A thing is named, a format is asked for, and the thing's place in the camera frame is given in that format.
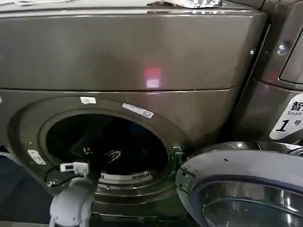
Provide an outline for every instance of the screw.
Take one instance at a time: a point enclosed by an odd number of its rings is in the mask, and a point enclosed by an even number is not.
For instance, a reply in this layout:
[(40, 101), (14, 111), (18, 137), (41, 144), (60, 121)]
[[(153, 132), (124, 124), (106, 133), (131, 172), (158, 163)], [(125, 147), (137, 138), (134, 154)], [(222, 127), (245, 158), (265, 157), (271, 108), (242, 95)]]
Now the screw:
[(46, 186), (47, 187), (52, 187), (53, 185), (57, 184), (59, 181), (57, 179), (54, 179), (52, 181), (49, 181)]
[(289, 49), (289, 46), (285, 43), (282, 43), (278, 46), (277, 54), (279, 54), (279, 55), (287, 54), (288, 49)]

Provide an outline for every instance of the metal panel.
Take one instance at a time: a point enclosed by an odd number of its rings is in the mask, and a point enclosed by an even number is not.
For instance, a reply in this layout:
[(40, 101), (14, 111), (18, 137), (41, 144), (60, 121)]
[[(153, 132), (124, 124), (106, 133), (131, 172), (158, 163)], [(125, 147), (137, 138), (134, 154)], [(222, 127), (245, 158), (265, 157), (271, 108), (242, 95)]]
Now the metal panel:
[(244, 11), (3, 18), (0, 87), (234, 87), (245, 76), (265, 20), (263, 14)]
[[(240, 106), (233, 116), (233, 140), (271, 140), (269, 134), (289, 101), (301, 94), (270, 84), (250, 82)], [(303, 138), (303, 130), (299, 130), (278, 142), (296, 143)]]
[(264, 0), (231, 0), (232, 2), (243, 4), (245, 6), (252, 6), (260, 9)]
[(303, 28), (303, 2), (285, 0), (265, 1), (262, 10), (268, 11), (271, 28), (256, 64), (254, 76), (277, 86), (302, 90), (303, 85), (279, 78)]
[(303, 36), (300, 36), (281, 76), (281, 80), (303, 84)]

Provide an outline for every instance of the drum opening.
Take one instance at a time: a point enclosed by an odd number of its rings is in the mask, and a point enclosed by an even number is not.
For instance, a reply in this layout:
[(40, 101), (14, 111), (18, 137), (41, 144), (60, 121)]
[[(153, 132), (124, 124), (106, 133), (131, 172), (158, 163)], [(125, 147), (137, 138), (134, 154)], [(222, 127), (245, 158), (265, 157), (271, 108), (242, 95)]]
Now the drum opening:
[(57, 122), (46, 136), (48, 152), (62, 162), (90, 160), (100, 183), (133, 184), (161, 174), (168, 164), (163, 143), (132, 121), (81, 114)]

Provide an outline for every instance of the washing machine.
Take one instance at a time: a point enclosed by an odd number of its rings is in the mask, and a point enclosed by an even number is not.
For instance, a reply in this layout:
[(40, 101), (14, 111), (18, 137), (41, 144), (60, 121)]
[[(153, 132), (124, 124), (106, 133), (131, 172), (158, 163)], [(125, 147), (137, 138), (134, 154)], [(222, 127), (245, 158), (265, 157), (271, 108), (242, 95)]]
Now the washing machine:
[(112, 157), (92, 208), (103, 219), (184, 217), (176, 172), (218, 141), (267, 18), (208, 3), (1, 4), (2, 144), (53, 195), (71, 177), (61, 163)]
[(235, 111), (232, 140), (299, 144), (303, 133), (303, 3), (264, 2), (270, 26)]

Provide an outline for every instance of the label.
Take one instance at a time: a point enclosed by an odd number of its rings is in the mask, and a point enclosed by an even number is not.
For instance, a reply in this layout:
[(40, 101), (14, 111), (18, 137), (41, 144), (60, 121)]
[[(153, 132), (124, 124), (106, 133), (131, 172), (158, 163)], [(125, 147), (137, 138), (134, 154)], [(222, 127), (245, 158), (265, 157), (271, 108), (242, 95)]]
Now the label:
[(301, 129), (303, 129), (303, 93), (290, 100), (269, 137), (280, 140)]
[(46, 162), (41, 158), (40, 154), (36, 150), (27, 150), (28, 154), (38, 165), (46, 165)]
[(134, 105), (130, 105), (130, 104), (127, 104), (127, 103), (123, 103), (122, 105), (123, 108), (127, 109), (127, 110), (130, 110), (132, 112), (135, 112), (143, 117), (147, 117), (147, 118), (152, 118), (153, 116), (153, 112), (151, 111), (148, 111), (148, 110), (144, 110), (142, 108), (139, 108), (137, 106), (134, 106)]
[(83, 104), (96, 104), (96, 98), (94, 97), (80, 97), (80, 100)]

